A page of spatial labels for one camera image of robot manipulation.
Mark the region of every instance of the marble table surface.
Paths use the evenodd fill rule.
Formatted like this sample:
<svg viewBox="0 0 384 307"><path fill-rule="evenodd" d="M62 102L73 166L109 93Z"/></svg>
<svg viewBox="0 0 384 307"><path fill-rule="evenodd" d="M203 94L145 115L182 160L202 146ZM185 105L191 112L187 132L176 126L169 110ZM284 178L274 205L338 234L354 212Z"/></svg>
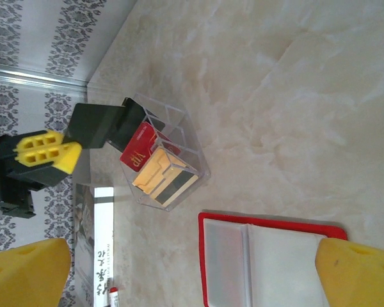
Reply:
<svg viewBox="0 0 384 307"><path fill-rule="evenodd" d="M139 0L88 91L189 111L211 178L170 213L133 202L109 145L123 306L202 306L197 215L340 223L384 249L384 1Z"/></svg>

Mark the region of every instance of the red vip card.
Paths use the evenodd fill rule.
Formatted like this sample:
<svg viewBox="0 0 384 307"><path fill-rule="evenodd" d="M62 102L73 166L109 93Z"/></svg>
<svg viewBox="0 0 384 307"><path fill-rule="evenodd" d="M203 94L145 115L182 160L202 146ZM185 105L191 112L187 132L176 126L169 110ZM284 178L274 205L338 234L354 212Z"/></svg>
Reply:
<svg viewBox="0 0 384 307"><path fill-rule="evenodd" d="M161 139L171 141L160 132L158 132L158 135ZM140 171L155 150L156 138L156 133L151 124L142 122L125 147L120 160L134 171ZM180 154L180 149L176 146L164 143L164 147L175 155Z"/></svg>

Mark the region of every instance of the acrylic box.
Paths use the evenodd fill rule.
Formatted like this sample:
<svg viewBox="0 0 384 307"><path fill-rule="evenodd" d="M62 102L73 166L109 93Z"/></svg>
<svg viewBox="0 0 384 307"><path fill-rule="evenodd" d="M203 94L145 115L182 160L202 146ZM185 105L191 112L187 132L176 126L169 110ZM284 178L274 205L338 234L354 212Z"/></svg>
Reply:
<svg viewBox="0 0 384 307"><path fill-rule="evenodd" d="M149 142L148 150L137 150L130 143L120 158L124 161L124 155L126 163L131 160L134 165L120 165L138 203L171 211L209 178L210 171L185 109L141 94L134 100L146 116L131 142Z"/></svg>

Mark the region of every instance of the clear acrylic organizer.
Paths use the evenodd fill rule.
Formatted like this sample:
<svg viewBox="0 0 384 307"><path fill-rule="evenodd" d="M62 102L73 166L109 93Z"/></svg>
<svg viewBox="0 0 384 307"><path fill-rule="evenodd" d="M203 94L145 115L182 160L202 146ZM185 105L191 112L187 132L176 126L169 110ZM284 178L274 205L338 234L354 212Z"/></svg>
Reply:
<svg viewBox="0 0 384 307"><path fill-rule="evenodd" d="M137 172L120 162L135 200L171 211L210 177L209 167L188 112L142 94L133 98L154 129L151 156Z"/></svg>

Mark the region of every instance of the gray damask wallpaper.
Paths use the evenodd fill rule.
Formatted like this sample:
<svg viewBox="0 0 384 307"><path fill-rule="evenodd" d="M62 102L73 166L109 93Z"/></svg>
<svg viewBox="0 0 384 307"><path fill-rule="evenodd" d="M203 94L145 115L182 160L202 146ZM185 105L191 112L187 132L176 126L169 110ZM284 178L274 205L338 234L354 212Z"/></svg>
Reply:
<svg viewBox="0 0 384 307"><path fill-rule="evenodd" d="M89 80L136 0L0 0L0 65ZM0 81L0 134L63 132L84 93ZM73 245L71 178L32 193L32 219L0 214L0 251L52 237ZM72 268L60 306L75 305Z"/></svg>

